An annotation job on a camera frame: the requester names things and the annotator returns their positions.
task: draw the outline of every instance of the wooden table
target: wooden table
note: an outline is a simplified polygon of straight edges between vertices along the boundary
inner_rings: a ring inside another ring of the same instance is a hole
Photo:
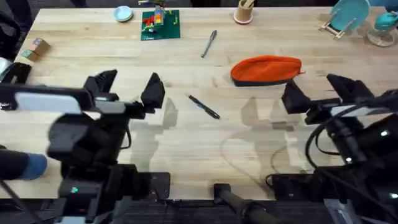
[[[361,79],[381,94],[398,85],[398,47],[382,49],[361,35],[383,8],[373,8],[367,22],[334,41],[318,27],[330,8],[256,8],[246,26],[233,21],[233,8],[181,9],[181,39],[140,41],[142,11],[118,23],[113,9],[42,9],[22,49],[36,38],[51,51],[33,65],[29,84],[82,87],[89,75],[116,68],[112,87],[122,100],[137,99],[152,72],[166,87],[165,103],[155,115],[130,122],[133,143],[119,162],[140,171],[170,172],[170,198],[211,198],[214,183],[226,182],[245,198],[272,198],[264,177],[276,172],[311,171],[303,146],[313,126],[299,114],[287,115],[280,101],[284,85],[237,88],[229,71],[239,61],[258,55],[300,58],[306,74],[295,80],[313,99],[336,96],[328,73]],[[200,54],[213,30],[218,36],[207,56]],[[215,120],[194,105],[189,93],[218,112]],[[47,130],[58,113],[1,112],[0,143],[9,149],[45,154]],[[365,122],[379,117],[366,118]],[[333,149],[323,136],[320,145]],[[312,154],[319,164],[339,164],[339,157]],[[56,198],[59,163],[49,159],[42,178],[12,181],[23,198]],[[2,191],[0,197],[7,197]]]

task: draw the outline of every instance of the black cable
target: black cable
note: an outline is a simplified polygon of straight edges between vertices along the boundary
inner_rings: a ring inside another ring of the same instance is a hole
[[[44,224],[43,221],[40,219],[40,217],[33,212],[31,209],[29,209],[25,202],[23,202],[18,195],[8,186],[4,180],[0,179],[0,185],[3,187],[3,189],[7,192],[7,194],[17,203],[18,206],[20,206],[28,215],[30,215],[33,220],[36,222],[36,224]]]
[[[128,149],[128,148],[131,147],[131,143],[132,143],[132,141],[131,141],[131,133],[130,133],[130,129],[129,129],[128,126],[126,127],[126,133],[127,133],[127,138],[129,140],[129,144],[127,146],[121,147],[120,149]]]
[[[362,195],[364,198],[372,201],[373,203],[375,203],[377,206],[379,206],[380,208],[382,208],[384,211],[387,212],[387,214],[396,222],[398,223],[398,217],[392,212],[390,211],[385,205],[381,204],[380,202],[377,201],[377,199],[373,198],[372,196],[368,195],[365,192],[362,192],[361,190],[357,189],[354,185],[351,185],[350,183],[346,182],[345,180],[340,179],[339,177],[329,173],[328,171],[319,168],[316,163],[314,163],[314,161],[311,158],[310,155],[310,147],[311,147],[311,143],[313,141],[313,139],[316,137],[316,135],[319,135],[325,128],[326,125],[340,117],[342,117],[343,115],[346,115],[354,110],[360,109],[362,107],[366,106],[365,103],[360,103],[357,104],[355,106],[352,106],[344,111],[339,112],[338,114],[334,115],[333,117],[331,117],[330,119],[328,119],[326,122],[320,124],[317,128],[315,128],[315,130],[311,133],[311,135],[308,137],[307,142],[305,143],[305,156],[308,160],[308,163],[316,170],[319,170],[322,174],[324,174],[325,176],[333,179],[334,181],[340,183],[341,185],[344,185],[345,187],[354,190],[355,192],[359,193],[360,195]]]
[[[340,156],[340,153],[338,153],[338,152],[328,152],[328,151],[324,151],[324,150],[322,150],[322,149],[319,148],[319,145],[318,145],[318,138],[319,138],[319,135],[321,135],[321,133],[322,133],[322,132],[320,132],[319,134],[317,134],[317,136],[315,136],[315,146],[318,148],[318,150],[319,150],[320,152],[322,152],[322,153],[324,153],[324,154],[327,154],[327,155],[330,155],[330,156]]]

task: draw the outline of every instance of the black pen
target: black pen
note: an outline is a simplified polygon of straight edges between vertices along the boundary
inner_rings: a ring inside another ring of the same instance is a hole
[[[187,95],[188,98],[190,98],[194,103],[196,103],[200,108],[204,109],[205,112],[210,115],[211,117],[213,117],[214,119],[221,119],[221,117],[214,112],[212,109],[208,108],[206,105],[204,105],[203,103],[201,103],[201,101],[199,101],[198,99],[196,99],[195,97],[193,97],[192,95]]]

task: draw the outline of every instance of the small bowl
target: small bowl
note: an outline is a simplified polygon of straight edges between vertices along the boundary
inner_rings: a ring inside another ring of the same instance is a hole
[[[113,12],[113,16],[118,22],[129,21],[133,15],[134,13],[129,6],[119,6]]]

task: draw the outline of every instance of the orange zipper pouch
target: orange zipper pouch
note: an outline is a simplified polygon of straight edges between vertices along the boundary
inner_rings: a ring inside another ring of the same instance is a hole
[[[231,78],[236,86],[278,85],[301,74],[301,65],[297,58],[264,55],[239,62]]]

